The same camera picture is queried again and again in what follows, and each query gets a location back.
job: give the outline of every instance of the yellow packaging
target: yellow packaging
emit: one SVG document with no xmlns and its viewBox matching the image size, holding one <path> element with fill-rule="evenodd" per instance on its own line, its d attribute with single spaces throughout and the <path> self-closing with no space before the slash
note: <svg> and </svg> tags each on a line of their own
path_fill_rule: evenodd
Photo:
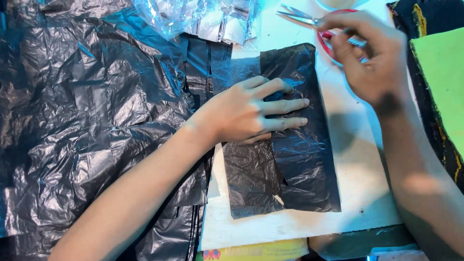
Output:
<svg viewBox="0 0 464 261">
<path fill-rule="evenodd" d="M 201 256 L 197 255 L 197 260 L 293 261 L 307 253 L 309 253 L 307 239 L 297 238 L 240 247 L 205 250 Z"/>
</svg>

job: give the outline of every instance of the red scissors handle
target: red scissors handle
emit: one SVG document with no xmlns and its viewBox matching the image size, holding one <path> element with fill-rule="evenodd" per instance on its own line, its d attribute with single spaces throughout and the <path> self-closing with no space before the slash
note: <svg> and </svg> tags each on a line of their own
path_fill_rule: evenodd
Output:
<svg viewBox="0 0 464 261">
<path fill-rule="evenodd" d="M 335 10 L 331 13 L 346 13 L 346 12 L 357 12 L 358 10 L 356 9 L 340 9 L 340 10 Z M 322 48 L 324 49 L 324 51 L 330 56 L 332 57 L 332 55 L 330 55 L 332 53 L 332 49 L 330 49 L 327 44 L 325 43 L 324 41 L 324 38 L 326 39 L 331 39 L 335 34 L 332 33 L 331 31 L 324 31 L 324 32 L 318 32 L 317 34 L 317 39 L 319 40 L 319 43 L 321 44 Z"/>
</svg>

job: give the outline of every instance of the white table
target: white table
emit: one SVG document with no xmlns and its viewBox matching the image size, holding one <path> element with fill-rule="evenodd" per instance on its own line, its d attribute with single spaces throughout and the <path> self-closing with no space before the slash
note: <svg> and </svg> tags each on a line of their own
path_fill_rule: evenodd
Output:
<svg viewBox="0 0 464 261">
<path fill-rule="evenodd" d="M 317 213 L 283 210 L 233 220 L 230 215 L 224 157 L 216 146 L 199 250 L 226 248 L 293 238 L 343 233 L 401 224 L 387 184 L 379 151 L 383 150 L 380 124 L 372 107 L 356 97 L 343 71 L 321 52 L 310 26 L 281 18 L 279 3 L 315 17 L 327 13 L 315 0 L 268 0 L 262 12 L 260 51 L 312 43 L 319 50 L 316 71 L 328 117 L 342 211 Z M 393 26 L 385 0 L 370 0 L 357 7 L 369 10 Z M 256 57 L 236 47 L 232 58 Z"/>
</svg>

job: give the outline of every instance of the green paper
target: green paper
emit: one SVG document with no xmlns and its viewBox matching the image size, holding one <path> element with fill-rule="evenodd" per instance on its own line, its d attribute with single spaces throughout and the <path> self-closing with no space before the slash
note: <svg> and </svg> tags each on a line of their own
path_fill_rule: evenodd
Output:
<svg viewBox="0 0 464 261">
<path fill-rule="evenodd" d="M 411 40 L 446 136 L 464 153 L 464 28 Z"/>
</svg>

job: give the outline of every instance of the hand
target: hand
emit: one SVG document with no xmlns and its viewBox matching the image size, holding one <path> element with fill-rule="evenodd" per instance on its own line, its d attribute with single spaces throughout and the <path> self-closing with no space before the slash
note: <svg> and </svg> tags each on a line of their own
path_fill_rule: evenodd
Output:
<svg viewBox="0 0 464 261">
<path fill-rule="evenodd" d="M 306 118 L 273 118 L 266 115 L 286 114 L 307 107 L 308 99 L 264 102 L 277 91 L 293 93 L 293 88 L 280 78 L 272 81 L 256 76 L 224 91 L 194 113 L 186 122 L 209 138 L 212 145 L 220 142 L 253 143 L 271 137 L 271 131 L 283 131 L 307 124 Z"/>
<path fill-rule="evenodd" d="M 331 39 L 334 58 L 343 64 L 353 92 L 379 113 L 394 110 L 410 94 L 407 88 L 406 36 L 367 12 L 329 14 L 318 31 L 345 28 Z M 347 41 L 353 35 L 367 41 L 362 50 Z M 358 58 L 367 55 L 369 61 Z"/>
</svg>

